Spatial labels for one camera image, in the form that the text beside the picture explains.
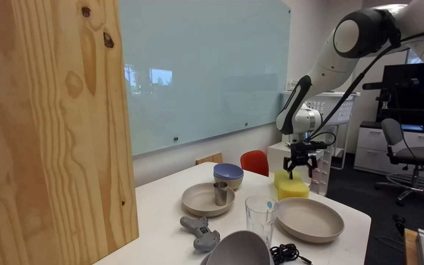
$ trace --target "laundry basket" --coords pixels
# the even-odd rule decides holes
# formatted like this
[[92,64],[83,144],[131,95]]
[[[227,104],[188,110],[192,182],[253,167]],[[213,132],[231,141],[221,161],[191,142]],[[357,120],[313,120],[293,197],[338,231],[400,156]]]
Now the laundry basket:
[[[289,99],[292,91],[283,91],[281,92],[281,108]],[[338,101],[343,97],[344,92],[324,92],[316,96],[311,97],[306,100],[304,103],[311,109],[318,110],[322,115],[323,119],[326,119],[326,116],[330,114],[332,109],[336,106]],[[358,97],[360,93],[352,93],[348,99],[341,105],[340,109],[331,117],[331,119],[326,124],[327,126],[336,126],[340,124],[345,124],[350,121],[351,110],[353,108],[354,100]]]

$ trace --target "glass whiteboard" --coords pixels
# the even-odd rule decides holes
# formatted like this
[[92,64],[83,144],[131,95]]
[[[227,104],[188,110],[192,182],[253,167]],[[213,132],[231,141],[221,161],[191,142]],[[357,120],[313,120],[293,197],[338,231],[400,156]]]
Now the glass whiteboard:
[[119,0],[133,155],[275,122],[281,0]]

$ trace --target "blue bowl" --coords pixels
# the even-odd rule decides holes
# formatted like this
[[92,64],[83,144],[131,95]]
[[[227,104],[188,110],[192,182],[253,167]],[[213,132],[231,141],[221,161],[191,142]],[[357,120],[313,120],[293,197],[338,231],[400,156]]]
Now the blue bowl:
[[213,168],[213,175],[218,179],[235,180],[243,176],[243,169],[234,164],[216,164]]

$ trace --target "gray toy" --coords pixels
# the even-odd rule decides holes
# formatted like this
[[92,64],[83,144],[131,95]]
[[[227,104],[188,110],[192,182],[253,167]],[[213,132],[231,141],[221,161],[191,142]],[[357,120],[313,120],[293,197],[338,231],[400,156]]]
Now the gray toy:
[[211,232],[208,227],[209,221],[205,216],[199,219],[191,219],[183,216],[180,223],[190,233],[197,236],[197,239],[193,243],[196,250],[210,252],[219,244],[220,234],[217,230]]

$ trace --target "wooden panel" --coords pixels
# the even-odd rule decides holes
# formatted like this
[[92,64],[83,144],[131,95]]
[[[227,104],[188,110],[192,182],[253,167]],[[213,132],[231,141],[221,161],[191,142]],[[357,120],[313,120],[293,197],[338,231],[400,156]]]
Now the wooden panel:
[[403,241],[405,245],[406,265],[418,265],[417,236],[417,232],[405,229],[405,236]]
[[0,265],[138,237],[130,146],[117,0],[0,0]]
[[204,162],[214,162],[214,163],[223,163],[222,153],[215,154],[213,156],[208,156],[195,161],[195,164],[202,164]]

